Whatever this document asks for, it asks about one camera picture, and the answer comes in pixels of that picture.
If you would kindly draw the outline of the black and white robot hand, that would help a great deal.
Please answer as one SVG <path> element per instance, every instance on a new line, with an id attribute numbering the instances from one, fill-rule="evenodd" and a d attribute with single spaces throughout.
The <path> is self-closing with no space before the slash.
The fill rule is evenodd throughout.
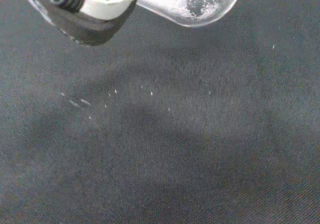
<path id="1" fill-rule="evenodd" d="M 184 27 L 221 19 L 237 0 L 27 0 L 52 26 L 87 46 L 106 43 L 136 6 Z"/>

